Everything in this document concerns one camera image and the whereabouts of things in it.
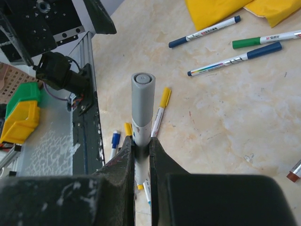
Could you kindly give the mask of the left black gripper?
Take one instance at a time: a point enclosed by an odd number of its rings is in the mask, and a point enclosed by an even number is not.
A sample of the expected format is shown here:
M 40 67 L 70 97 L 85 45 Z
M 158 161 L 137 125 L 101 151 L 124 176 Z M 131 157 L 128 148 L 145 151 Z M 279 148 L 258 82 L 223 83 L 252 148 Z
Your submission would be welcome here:
M 100 0 L 84 0 L 96 34 L 116 34 Z M 34 64 L 33 57 L 71 42 L 84 32 L 71 0 L 2 0 L 0 49 L 12 65 Z

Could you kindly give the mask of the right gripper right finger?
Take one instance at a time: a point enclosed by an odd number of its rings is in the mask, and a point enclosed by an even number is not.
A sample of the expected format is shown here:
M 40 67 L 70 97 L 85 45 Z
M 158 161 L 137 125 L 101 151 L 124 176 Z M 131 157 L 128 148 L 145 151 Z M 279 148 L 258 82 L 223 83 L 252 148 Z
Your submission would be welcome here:
M 149 144 L 154 226 L 294 226 L 278 183 L 263 175 L 191 174 Z

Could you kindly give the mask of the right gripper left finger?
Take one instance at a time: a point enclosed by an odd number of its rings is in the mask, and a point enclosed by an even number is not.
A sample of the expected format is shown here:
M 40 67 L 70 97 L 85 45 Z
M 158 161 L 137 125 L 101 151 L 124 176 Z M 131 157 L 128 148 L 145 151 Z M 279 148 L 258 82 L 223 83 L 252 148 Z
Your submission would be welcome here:
M 0 181 L 3 226 L 133 226 L 134 143 L 92 175 L 14 177 Z

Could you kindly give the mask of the grey cap marker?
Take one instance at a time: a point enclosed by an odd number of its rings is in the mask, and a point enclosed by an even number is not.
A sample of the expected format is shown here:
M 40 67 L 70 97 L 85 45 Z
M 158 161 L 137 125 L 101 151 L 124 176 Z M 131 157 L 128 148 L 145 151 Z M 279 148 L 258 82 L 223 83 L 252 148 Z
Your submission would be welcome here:
M 132 127 L 136 144 L 135 180 L 139 185 L 148 176 L 155 83 L 156 78 L 150 73 L 135 73 L 131 77 Z

